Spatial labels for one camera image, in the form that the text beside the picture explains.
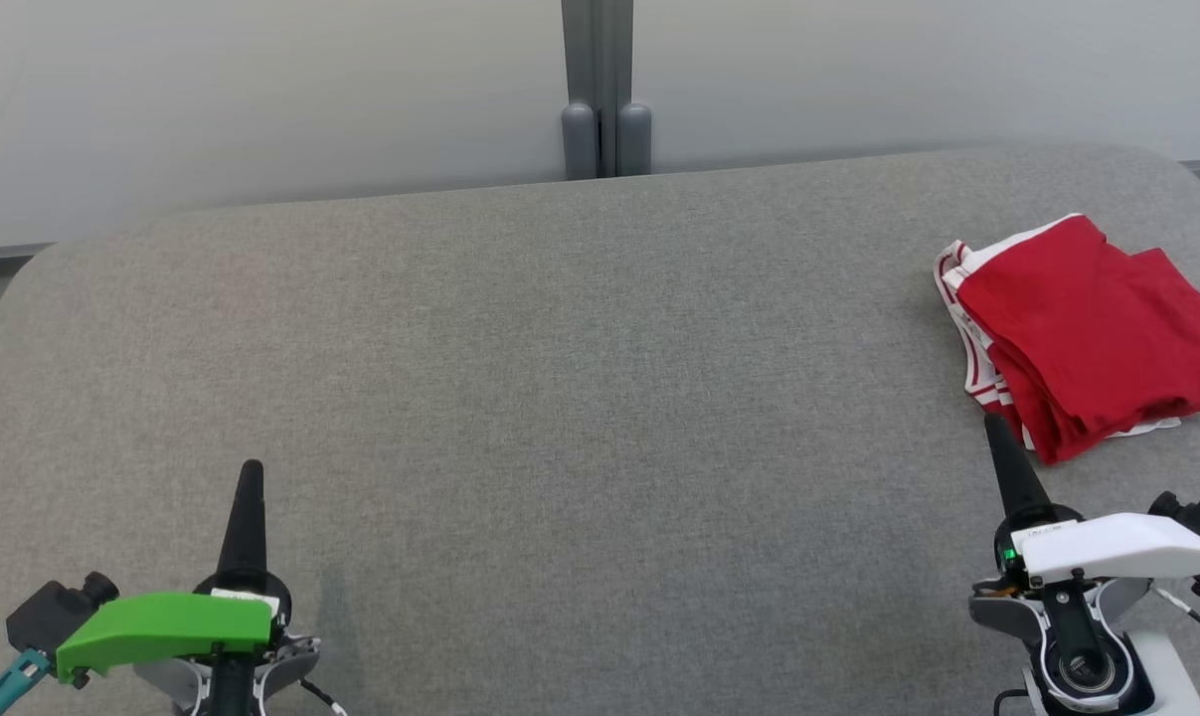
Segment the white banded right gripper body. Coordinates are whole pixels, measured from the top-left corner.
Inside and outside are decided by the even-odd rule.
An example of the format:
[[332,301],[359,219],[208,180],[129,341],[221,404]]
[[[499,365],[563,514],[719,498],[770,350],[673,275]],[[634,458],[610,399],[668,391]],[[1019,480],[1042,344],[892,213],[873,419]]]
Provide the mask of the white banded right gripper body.
[[1200,535],[1172,518],[1115,513],[1009,533],[998,562],[1028,586],[1073,579],[1187,579],[1200,574]]

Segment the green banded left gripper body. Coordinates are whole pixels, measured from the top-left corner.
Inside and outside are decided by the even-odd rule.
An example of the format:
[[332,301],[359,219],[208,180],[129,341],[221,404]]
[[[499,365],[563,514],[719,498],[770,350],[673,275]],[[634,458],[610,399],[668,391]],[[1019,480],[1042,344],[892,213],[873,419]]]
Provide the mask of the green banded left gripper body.
[[122,664],[257,655],[277,639],[293,610],[290,589],[277,576],[244,570],[210,576],[194,591],[118,597],[103,574],[60,591],[59,606],[78,622],[56,646],[62,682]]

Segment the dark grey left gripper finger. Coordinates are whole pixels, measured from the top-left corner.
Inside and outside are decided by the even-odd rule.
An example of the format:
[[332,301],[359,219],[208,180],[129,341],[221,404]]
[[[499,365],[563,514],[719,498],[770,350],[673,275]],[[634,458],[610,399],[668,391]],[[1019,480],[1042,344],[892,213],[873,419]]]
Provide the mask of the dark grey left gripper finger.
[[266,497],[262,461],[246,459],[238,475],[217,571],[220,574],[263,574],[268,571]]

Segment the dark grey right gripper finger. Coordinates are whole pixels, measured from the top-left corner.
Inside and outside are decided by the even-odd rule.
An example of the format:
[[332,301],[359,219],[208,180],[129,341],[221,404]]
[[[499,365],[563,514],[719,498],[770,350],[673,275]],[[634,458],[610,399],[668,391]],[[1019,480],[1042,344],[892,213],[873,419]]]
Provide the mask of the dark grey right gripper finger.
[[984,429],[1004,518],[1009,524],[1054,521],[1052,503],[1007,419],[998,413],[986,413]]

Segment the red lettered basketball jersey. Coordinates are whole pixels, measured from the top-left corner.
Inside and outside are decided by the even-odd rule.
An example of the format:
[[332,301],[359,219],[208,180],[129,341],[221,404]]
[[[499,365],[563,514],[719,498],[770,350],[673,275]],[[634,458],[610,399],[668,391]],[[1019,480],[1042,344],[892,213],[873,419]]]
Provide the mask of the red lettered basketball jersey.
[[1046,224],[1033,231],[1016,233],[1016,235],[1000,240],[982,249],[972,249],[968,247],[968,243],[954,242],[938,254],[932,265],[932,279],[935,279],[958,335],[961,336],[964,353],[966,353],[966,375],[964,375],[964,380],[966,381],[964,381],[964,391],[966,391],[968,398],[980,405],[982,411],[998,414],[998,416],[1007,419],[1010,431],[1021,440],[1025,449],[1039,456],[1045,465],[1055,465],[1055,463],[1081,455],[1088,451],[1088,449],[1093,449],[1096,444],[1104,443],[1105,440],[1121,439],[1121,437],[1139,437],[1150,434],[1153,431],[1177,428],[1182,423],[1182,419],[1195,414],[1195,411],[1184,413],[1180,408],[1163,409],[1159,416],[1141,419],[1141,421],[1128,427],[1127,431],[1112,432],[1112,434],[1105,435],[1080,437],[1073,447],[1060,446],[1058,437],[1048,437],[1042,441],[1044,443],[1043,445],[1036,444],[1030,427],[1022,422],[1021,413],[1018,413],[1007,377],[992,362],[989,351],[992,339],[977,325],[972,317],[968,317],[967,311],[959,302],[956,291],[959,285],[962,285],[964,279],[976,272],[980,265],[1003,254],[1004,251],[1016,248],[1018,245],[1040,236],[1042,233],[1049,231],[1050,228]]

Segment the red shorts with white stripes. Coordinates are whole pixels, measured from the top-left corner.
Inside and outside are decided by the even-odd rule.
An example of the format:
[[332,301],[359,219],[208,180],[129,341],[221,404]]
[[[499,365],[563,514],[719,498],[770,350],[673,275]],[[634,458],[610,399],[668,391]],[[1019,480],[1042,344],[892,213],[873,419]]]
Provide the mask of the red shorts with white stripes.
[[1118,249],[1082,213],[1049,225],[956,291],[1036,444],[1072,449],[1163,409],[1200,413],[1195,285],[1163,249]]

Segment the grey metal partition post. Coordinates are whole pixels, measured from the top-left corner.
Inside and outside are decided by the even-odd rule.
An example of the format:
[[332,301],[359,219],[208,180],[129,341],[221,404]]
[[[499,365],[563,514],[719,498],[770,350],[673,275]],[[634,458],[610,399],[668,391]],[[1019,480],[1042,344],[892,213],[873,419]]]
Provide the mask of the grey metal partition post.
[[569,181],[649,175],[650,108],[634,100],[634,0],[560,0]]

